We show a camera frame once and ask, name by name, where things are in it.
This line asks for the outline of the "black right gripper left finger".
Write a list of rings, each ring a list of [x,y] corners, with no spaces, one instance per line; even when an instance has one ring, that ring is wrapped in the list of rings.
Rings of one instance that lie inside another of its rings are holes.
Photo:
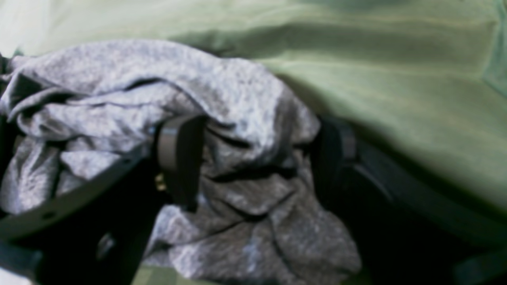
[[[163,205],[197,209],[206,120],[168,119],[91,181],[1,220],[1,269],[11,283],[132,283]]]

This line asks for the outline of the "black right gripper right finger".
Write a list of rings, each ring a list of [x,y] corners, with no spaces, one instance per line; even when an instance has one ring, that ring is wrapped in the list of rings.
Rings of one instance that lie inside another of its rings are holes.
[[[505,285],[506,216],[425,182],[319,117],[311,146],[316,196],[350,230],[373,285]]]

